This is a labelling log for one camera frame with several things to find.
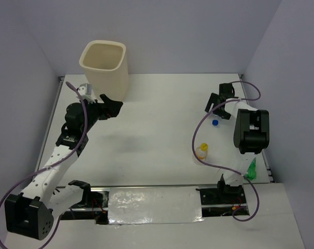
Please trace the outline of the clear bottle yellow cap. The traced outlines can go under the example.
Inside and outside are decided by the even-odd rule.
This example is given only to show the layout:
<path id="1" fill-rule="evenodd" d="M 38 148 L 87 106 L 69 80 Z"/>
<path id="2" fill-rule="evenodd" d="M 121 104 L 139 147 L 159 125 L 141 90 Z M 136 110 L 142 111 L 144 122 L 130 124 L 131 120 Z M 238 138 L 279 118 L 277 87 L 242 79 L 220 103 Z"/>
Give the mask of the clear bottle yellow cap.
<path id="1" fill-rule="evenodd" d="M 201 164 L 200 161 L 205 161 L 208 156 L 209 146 L 207 143 L 202 143 L 199 145 L 194 152 L 193 159 L 196 164 Z"/>

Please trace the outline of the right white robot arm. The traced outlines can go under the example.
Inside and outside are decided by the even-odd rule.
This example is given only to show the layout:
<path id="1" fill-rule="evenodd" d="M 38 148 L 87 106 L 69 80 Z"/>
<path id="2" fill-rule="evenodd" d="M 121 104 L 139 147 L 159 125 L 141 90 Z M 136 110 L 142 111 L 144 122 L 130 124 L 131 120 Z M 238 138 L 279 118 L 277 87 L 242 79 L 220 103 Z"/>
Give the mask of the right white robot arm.
<path id="1" fill-rule="evenodd" d="M 232 171 L 224 171 L 217 183 L 217 199 L 228 203 L 231 199 L 240 198 L 243 193 L 243 177 L 250 181 L 256 179 L 256 155 L 269 145 L 269 112 L 248 105 L 235 95 L 233 84 L 222 83 L 219 92 L 211 93 L 205 112 L 210 112 L 212 125 L 229 124 L 235 120 L 233 133 L 234 149 L 232 159 L 226 166 Z"/>

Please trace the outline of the small bottle blue cap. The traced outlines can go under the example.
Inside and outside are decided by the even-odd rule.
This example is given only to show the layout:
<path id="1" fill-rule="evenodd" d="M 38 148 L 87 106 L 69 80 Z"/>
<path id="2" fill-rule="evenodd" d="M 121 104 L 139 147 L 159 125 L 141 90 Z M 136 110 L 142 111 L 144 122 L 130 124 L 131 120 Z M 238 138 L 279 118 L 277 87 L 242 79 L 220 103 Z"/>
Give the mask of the small bottle blue cap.
<path id="1" fill-rule="evenodd" d="M 214 127 L 218 127 L 219 124 L 220 124 L 220 122 L 219 122 L 217 119 L 213 119 L 213 120 L 212 120 L 212 125 L 213 125 Z"/>

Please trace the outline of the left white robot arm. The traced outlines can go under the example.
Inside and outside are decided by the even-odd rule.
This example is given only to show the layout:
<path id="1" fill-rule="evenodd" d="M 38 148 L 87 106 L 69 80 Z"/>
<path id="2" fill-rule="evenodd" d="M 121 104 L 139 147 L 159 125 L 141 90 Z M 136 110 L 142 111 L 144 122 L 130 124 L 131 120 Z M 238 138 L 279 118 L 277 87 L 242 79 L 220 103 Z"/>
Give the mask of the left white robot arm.
<path id="1" fill-rule="evenodd" d="M 72 103 L 66 108 L 65 123 L 54 150 L 42 172 L 18 194 L 5 200 L 6 227 L 9 232 L 43 240 L 51 231 L 54 220 L 69 207 L 86 207 L 92 202 L 90 184 L 72 180 L 61 191 L 59 182 L 78 159 L 88 143 L 87 133 L 98 120 L 115 118 L 123 106 L 121 101 L 105 94 L 97 100 Z"/>

